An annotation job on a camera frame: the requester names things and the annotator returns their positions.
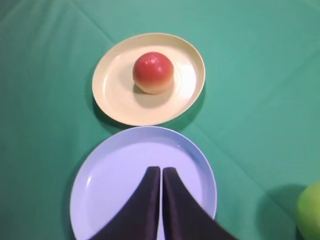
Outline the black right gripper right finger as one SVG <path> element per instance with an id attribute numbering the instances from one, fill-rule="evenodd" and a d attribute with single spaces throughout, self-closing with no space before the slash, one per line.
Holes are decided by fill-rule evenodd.
<path id="1" fill-rule="evenodd" d="M 177 170 L 162 171 L 162 221 L 166 240 L 234 240 L 192 197 Z"/>

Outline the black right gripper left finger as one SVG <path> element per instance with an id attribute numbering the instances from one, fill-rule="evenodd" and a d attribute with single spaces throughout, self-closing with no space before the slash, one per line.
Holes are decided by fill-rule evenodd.
<path id="1" fill-rule="evenodd" d="M 129 200 L 92 240 L 155 240 L 160 214 L 161 170 L 150 166 Z"/>

